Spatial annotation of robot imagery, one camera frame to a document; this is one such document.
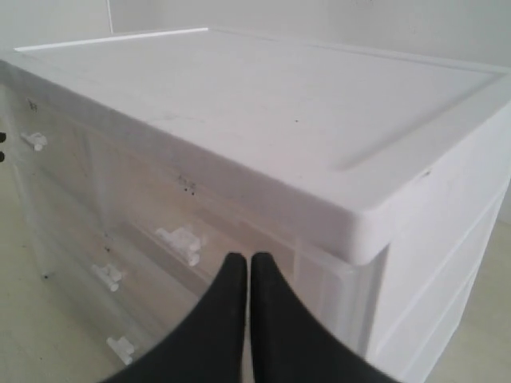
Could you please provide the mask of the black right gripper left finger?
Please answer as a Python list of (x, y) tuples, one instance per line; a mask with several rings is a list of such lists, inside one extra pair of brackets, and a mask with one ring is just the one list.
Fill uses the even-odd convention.
[(174, 331), (106, 381), (241, 382), (245, 326), (246, 259), (229, 253)]

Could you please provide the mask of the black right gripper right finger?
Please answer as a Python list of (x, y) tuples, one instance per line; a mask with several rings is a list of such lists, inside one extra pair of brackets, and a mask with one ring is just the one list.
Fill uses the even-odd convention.
[(256, 382), (386, 382), (308, 311), (273, 256), (251, 258), (250, 338)]

